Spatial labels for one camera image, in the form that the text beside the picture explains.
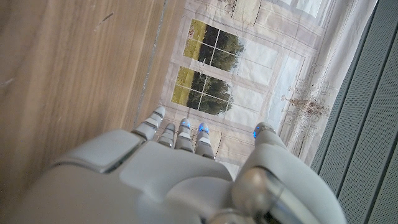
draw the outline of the robotic hand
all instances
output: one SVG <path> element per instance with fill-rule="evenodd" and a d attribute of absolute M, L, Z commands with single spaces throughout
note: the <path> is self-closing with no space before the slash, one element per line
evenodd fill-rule
<path fill-rule="evenodd" d="M 205 123 L 194 153 L 188 119 L 175 145 L 173 124 L 151 141 L 164 115 L 158 107 L 132 133 L 110 131 L 65 154 L 9 223 L 346 223 L 326 183 L 266 123 L 234 182 Z"/>

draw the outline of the glass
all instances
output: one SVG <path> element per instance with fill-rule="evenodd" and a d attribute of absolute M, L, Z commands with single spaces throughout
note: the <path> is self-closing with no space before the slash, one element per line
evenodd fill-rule
<path fill-rule="evenodd" d="M 183 55 L 186 57 L 198 60 L 199 53 L 200 53 L 200 47 L 201 47 L 201 43 L 199 43 L 195 40 L 192 40 L 192 39 L 187 39 Z"/>
<path fill-rule="evenodd" d="M 209 65 L 211 56 L 213 55 L 213 51 L 214 51 L 213 47 L 209 47 L 205 44 L 201 44 L 200 50 L 199 50 L 199 56 L 198 56 L 197 60 L 199 62 L 203 62 L 203 63 Z"/>
<path fill-rule="evenodd" d="M 225 113 L 227 105 L 227 101 L 220 100 L 208 95 L 203 95 L 201 98 L 199 111 L 212 115 L 219 115 Z"/>
<path fill-rule="evenodd" d="M 218 29 L 207 25 L 205 36 L 202 42 L 214 47 L 214 45 L 216 44 L 217 35 L 218 35 Z"/>
<path fill-rule="evenodd" d="M 182 106 L 187 106 L 192 109 L 198 109 L 200 101 L 200 93 L 197 91 L 190 90 L 188 88 L 184 88 L 182 86 L 175 86 L 172 102 L 178 103 Z"/>
<path fill-rule="evenodd" d="M 220 31 L 216 47 L 218 49 L 225 50 L 226 52 L 235 55 L 239 55 L 244 50 L 244 46 L 239 41 L 238 36 L 235 36 L 233 34 L 224 31 Z"/>
<path fill-rule="evenodd" d="M 205 36 L 206 26 L 204 22 L 192 19 L 188 37 L 201 42 Z"/>
<path fill-rule="evenodd" d="M 208 77 L 204 89 L 204 93 L 220 98 L 222 100 L 229 100 L 231 85 L 223 80 Z"/>
<path fill-rule="evenodd" d="M 237 64 L 237 56 L 215 49 L 211 66 L 230 72 L 237 67 Z"/>
<path fill-rule="evenodd" d="M 191 88 L 192 90 L 202 91 L 205 85 L 206 75 L 196 72 L 189 68 L 180 67 L 177 77 L 177 85 Z"/>

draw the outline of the floor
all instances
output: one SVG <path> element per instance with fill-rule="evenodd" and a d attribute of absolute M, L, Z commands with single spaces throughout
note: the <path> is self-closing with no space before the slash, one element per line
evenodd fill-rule
<path fill-rule="evenodd" d="M 183 7 L 0 2 L 0 217 L 59 155 L 156 107 Z"/>

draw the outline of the sheer curtain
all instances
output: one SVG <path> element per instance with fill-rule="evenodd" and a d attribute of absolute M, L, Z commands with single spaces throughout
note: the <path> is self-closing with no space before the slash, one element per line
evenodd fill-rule
<path fill-rule="evenodd" d="M 376 2 L 187 0 L 161 97 L 167 119 L 207 122 L 233 172 L 261 121 L 309 165 Z"/>

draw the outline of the perforated panel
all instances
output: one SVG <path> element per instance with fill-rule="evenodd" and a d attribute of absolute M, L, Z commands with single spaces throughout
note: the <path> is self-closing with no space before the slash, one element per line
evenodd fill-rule
<path fill-rule="evenodd" d="M 387 169 L 386 164 L 388 165 L 392 150 L 395 148 L 398 130 L 397 71 L 398 36 L 391 48 L 341 188 L 339 201 L 346 211 L 349 223 L 366 221 L 368 210 L 372 209 L 371 204 L 377 197 L 377 187 L 382 182 L 382 174 Z"/>
<path fill-rule="evenodd" d="M 379 2 L 320 171 L 320 176 L 337 195 L 368 115 L 384 58 L 394 39 L 397 4 L 395 0 Z"/>
<path fill-rule="evenodd" d="M 398 222 L 398 146 L 392 156 L 369 223 Z"/>
<path fill-rule="evenodd" d="M 343 106 L 344 99 L 346 98 L 348 87 L 351 84 L 351 80 L 353 78 L 355 68 L 358 64 L 359 56 L 361 55 L 366 36 L 368 35 L 373 16 L 374 12 L 372 13 L 372 16 L 369 18 L 368 23 L 364 28 L 358 48 L 355 51 L 353 61 L 351 62 L 351 65 L 349 66 L 349 69 L 347 71 L 347 75 L 345 76 L 343 83 L 341 84 L 340 91 L 338 92 L 335 103 L 333 104 L 328 123 L 326 124 L 323 136 L 318 146 L 318 150 L 315 153 L 315 157 L 313 158 L 313 161 L 311 163 L 311 169 L 314 170 L 317 174 L 319 174 L 319 171 L 323 164 L 323 159 L 325 158 L 327 149 L 329 147 L 330 139 L 333 135 L 333 132 L 335 131 L 335 126 L 340 115 L 341 107 Z"/>

